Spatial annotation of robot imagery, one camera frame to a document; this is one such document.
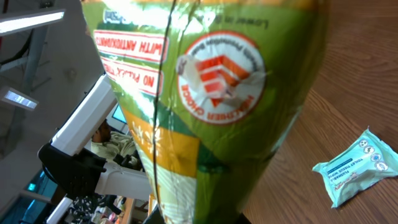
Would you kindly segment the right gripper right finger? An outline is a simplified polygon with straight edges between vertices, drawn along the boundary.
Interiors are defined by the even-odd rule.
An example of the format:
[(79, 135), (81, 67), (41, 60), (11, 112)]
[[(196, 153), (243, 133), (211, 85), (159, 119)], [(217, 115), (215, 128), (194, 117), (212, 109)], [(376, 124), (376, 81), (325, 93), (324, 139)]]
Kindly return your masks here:
[(236, 224), (251, 224), (251, 222), (243, 213), (241, 213), (236, 220)]

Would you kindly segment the green juice carton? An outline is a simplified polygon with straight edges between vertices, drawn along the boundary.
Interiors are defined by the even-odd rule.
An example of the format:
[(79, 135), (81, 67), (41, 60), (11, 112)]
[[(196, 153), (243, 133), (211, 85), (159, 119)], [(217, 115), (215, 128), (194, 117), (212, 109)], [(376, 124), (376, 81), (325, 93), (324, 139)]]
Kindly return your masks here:
[(299, 115), (330, 2), (82, 1), (165, 223), (235, 223)]

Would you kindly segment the teal wet wipes pack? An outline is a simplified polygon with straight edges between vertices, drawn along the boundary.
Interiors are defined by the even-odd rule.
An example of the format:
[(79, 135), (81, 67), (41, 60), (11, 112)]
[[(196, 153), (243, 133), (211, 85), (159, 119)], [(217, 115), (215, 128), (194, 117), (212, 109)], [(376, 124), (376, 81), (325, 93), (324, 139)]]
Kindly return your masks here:
[(338, 208), (380, 180), (396, 177), (397, 153), (366, 129), (349, 148), (312, 171), (322, 176), (331, 207)]

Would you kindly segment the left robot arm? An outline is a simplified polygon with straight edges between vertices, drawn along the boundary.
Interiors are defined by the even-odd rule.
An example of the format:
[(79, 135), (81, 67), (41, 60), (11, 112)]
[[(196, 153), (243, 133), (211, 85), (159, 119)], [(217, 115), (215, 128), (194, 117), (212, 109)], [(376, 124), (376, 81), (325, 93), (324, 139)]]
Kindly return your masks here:
[(78, 196), (149, 198), (152, 190), (144, 172), (109, 163), (85, 147), (115, 105), (109, 78), (103, 74), (55, 136), (39, 149), (44, 172), (66, 193), (47, 223), (58, 223)]

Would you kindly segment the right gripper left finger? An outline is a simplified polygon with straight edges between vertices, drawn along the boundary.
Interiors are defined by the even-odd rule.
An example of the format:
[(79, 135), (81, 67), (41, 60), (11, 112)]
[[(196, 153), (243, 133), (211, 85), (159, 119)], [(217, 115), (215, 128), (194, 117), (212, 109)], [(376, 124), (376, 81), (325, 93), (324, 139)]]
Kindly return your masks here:
[(150, 224), (165, 224), (158, 205), (155, 206), (155, 209), (150, 215)]

